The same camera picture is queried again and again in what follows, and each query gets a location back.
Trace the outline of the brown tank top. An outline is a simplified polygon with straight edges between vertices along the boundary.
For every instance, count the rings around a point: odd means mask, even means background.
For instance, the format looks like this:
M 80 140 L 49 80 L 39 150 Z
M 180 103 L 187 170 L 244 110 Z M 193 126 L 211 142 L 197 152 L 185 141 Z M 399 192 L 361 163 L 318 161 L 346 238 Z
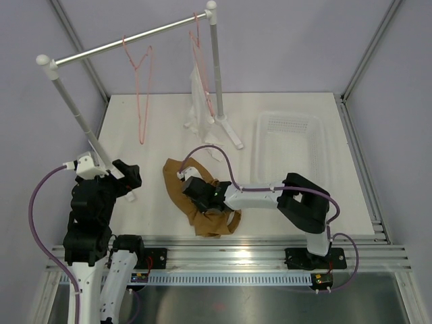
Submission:
M 171 201 L 185 214 L 189 224 L 194 228 L 195 234 L 215 238 L 232 235 L 242 220 L 241 210 L 201 213 L 192 201 L 185 194 L 182 194 L 182 182 L 177 176 L 181 165 L 181 161 L 166 160 L 163 166 L 165 187 Z

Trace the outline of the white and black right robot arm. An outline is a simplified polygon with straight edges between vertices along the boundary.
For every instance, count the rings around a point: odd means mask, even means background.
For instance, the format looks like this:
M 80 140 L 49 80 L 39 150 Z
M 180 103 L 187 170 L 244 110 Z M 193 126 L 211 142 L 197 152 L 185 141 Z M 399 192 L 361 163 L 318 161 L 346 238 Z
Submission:
M 327 214 L 338 204 L 330 193 L 298 173 L 266 186 L 239 185 L 234 180 L 211 184 L 195 168 L 178 173 L 185 194 L 197 209 L 206 213 L 243 209 L 275 209 L 306 236 L 305 257 L 313 267 L 330 261 L 331 234 Z

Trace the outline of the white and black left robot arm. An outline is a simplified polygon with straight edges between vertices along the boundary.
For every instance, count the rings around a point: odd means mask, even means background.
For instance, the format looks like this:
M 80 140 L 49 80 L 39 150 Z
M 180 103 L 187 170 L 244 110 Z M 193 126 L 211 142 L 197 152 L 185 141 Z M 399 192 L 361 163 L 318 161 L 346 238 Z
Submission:
M 109 226 L 117 199 L 142 185 L 138 165 L 117 159 L 117 178 L 91 155 L 67 163 L 76 171 L 64 258 L 74 290 L 72 317 L 79 323 L 119 323 L 119 312 L 133 269 L 145 260 L 140 236 L 114 238 Z

